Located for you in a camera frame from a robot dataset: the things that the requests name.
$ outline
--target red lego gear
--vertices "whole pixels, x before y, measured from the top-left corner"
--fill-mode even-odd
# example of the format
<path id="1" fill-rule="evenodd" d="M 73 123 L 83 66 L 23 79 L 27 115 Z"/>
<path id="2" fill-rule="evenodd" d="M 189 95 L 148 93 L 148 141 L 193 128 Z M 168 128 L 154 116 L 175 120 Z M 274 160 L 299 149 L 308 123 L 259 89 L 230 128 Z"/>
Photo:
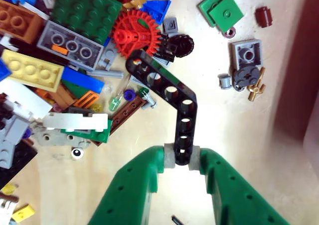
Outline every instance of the red lego gear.
<path id="1" fill-rule="evenodd" d="M 140 10 L 123 12 L 116 20 L 113 27 L 113 39 L 118 52 L 127 58 L 131 52 L 148 47 L 146 52 L 151 56 L 156 52 L 160 44 L 160 30 L 152 16 Z"/>

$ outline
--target yellow lego brick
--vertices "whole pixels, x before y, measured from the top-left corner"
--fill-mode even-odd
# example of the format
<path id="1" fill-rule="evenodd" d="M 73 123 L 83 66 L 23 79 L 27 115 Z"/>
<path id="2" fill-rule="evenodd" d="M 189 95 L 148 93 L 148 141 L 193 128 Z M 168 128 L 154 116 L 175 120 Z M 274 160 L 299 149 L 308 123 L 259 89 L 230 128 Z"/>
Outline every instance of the yellow lego brick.
<path id="1" fill-rule="evenodd" d="M 12 218 L 17 223 L 19 223 L 19 222 L 31 217 L 34 213 L 35 213 L 35 211 L 33 210 L 33 208 L 30 205 L 27 205 L 27 206 L 24 206 L 23 208 L 15 211 L 12 214 Z"/>
<path id="2" fill-rule="evenodd" d="M 28 86 L 56 92 L 63 66 L 7 49 L 3 51 L 1 58 L 12 72 L 9 78 Z"/>

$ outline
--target purple round piece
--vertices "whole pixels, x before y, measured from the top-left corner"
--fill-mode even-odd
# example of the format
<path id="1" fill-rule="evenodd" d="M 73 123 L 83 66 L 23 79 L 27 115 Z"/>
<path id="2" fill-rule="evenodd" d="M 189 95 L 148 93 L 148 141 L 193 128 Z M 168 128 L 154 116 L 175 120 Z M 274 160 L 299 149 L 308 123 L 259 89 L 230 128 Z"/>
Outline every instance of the purple round piece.
<path id="1" fill-rule="evenodd" d="M 131 89 L 127 89 L 124 91 L 124 99 L 127 100 L 128 102 L 131 102 L 132 100 L 135 99 L 135 91 Z"/>

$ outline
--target gold lego piece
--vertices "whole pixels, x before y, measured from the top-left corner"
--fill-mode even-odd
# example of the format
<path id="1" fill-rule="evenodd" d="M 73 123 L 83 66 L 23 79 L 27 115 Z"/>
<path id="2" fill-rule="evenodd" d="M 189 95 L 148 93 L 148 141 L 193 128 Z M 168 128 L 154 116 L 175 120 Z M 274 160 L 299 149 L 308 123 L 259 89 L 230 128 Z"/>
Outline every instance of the gold lego piece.
<path id="1" fill-rule="evenodd" d="M 264 73 L 265 73 L 265 68 L 262 67 L 262 68 L 260 69 L 260 77 L 259 77 L 257 83 L 254 84 L 254 85 L 250 85 L 250 86 L 247 87 L 247 90 L 250 91 L 248 100 L 251 101 L 251 102 L 254 101 L 254 99 L 255 99 L 255 97 L 256 97 L 257 94 L 262 94 L 262 93 L 264 92 L 265 88 L 266 88 L 266 85 L 265 85 L 265 84 L 262 84 L 262 85 L 261 85 L 261 80 L 262 80 L 263 77 L 264 77 Z"/>

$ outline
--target black technic beam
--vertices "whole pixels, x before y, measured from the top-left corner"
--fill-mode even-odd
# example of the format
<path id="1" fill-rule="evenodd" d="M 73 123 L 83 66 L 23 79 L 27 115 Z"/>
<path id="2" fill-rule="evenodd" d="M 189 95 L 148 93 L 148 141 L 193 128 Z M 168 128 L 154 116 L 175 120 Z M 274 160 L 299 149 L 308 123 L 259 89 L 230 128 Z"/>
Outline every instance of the black technic beam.
<path id="1" fill-rule="evenodd" d="M 126 69 L 177 110 L 175 162 L 188 164 L 193 149 L 196 94 L 145 51 L 133 51 L 126 61 Z"/>

